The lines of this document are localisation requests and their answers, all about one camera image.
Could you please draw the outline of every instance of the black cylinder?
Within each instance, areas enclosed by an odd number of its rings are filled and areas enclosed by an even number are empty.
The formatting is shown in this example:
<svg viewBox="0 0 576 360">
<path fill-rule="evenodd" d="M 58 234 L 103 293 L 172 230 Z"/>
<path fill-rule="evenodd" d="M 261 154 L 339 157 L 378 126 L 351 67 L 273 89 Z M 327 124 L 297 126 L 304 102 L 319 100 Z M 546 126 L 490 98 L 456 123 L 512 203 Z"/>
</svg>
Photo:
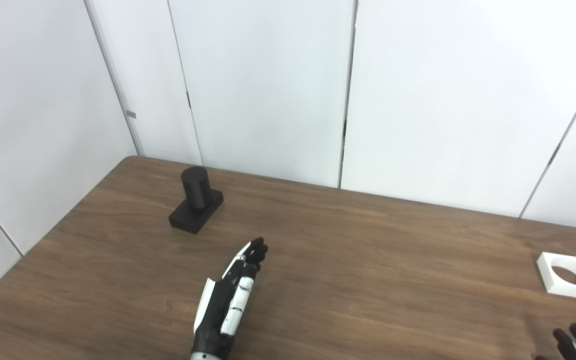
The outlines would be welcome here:
<svg viewBox="0 0 576 360">
<path fill-rule="evenodd" d="M 204 209 L 213 202 L 213 194 L 208 181 L 208 171 L 201 166 L 193 166 L 181 173 L 181 183 L 188 206 Z"/>
</svg>

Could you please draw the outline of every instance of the black peg on base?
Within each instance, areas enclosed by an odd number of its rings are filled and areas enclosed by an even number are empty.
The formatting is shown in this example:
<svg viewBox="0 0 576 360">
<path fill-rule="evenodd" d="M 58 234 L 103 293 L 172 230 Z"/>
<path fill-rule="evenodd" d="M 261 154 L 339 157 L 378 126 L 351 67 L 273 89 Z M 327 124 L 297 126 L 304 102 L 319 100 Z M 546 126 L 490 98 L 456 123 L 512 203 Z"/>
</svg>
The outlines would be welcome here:
<svg viewBox="0 0 576 360">
<path fill-rule="evenodd" d="M 197 234 L 224 202 L 224 193 L 211 189 L 208 171 L 193 166 L 181 173 L 185 200 L 168 217 L 170 226 Z"/>
</svg>

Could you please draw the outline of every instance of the wood grain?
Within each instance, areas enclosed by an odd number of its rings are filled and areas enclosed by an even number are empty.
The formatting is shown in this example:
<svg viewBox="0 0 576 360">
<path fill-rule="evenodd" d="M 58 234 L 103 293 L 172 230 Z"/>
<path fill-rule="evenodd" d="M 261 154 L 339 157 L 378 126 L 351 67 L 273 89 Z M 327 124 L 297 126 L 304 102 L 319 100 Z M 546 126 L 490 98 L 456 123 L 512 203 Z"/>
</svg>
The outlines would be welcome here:
<svg viewBox="0 0 576 360">
<path fill-rule="evenodd" d="M 258 236 L 232 360 L 555 360 L 576 321 L 535 267 L 576 228 L 210 169 L 192 235 L 167 219 L 186 167 L 127 158 L 0 280 L 0 360 L 186 359 L 206 277 Z"/>
</svg>

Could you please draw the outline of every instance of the robotic hand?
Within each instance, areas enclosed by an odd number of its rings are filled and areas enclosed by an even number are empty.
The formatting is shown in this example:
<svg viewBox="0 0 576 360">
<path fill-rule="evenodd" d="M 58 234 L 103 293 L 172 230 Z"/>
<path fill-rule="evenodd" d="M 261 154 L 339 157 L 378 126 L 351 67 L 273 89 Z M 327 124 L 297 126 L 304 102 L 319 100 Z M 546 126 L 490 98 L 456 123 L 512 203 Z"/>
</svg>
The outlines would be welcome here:
<svg viewBox="0 0 576 360">
<path fill-rule="evenodd" d="M 557 350 L 565 360 L 576 360 L 576 323 L 570 325 L 570 333 L 574 337 L 574 340 L 568 336 L 568 334 L 560 329 L 556 328 L 553 331 L 553 335 L 557 340 Z M 544 356 L 537 356 L 535 360 L 546 360 Z"/>
<path fill-rule="evenodd" d="M 263 237 L 258 237 L 235 255 L 221 280 L 206 280 L 194 319 L 190 360 L 228 359 L 255 276 L 267 251 Z"/>
</svg>

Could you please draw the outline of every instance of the black block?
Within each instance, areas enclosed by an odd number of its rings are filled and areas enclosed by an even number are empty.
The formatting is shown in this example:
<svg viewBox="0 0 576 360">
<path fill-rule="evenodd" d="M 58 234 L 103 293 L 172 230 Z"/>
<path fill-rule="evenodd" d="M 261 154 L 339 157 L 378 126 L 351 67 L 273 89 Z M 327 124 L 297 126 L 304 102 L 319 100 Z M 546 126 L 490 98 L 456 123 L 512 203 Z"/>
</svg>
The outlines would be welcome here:
<svg viewBox="0 0 576 360">
<path fill-rule="evenodd" d="M 224 193 L 221 191 L 210 189 L 210 194 L 212 195 L 210 205 L 203 209 L 190 207 L 188 199 L 183 200 L 181 205 L 168 217 L 170 226 L 192 234 L 199 233 L 199 230 L 201 230 L 208 219 L 213 216 L 217 208 L 219 208 L 219 205 L 224 202 Z"/>
</svg>

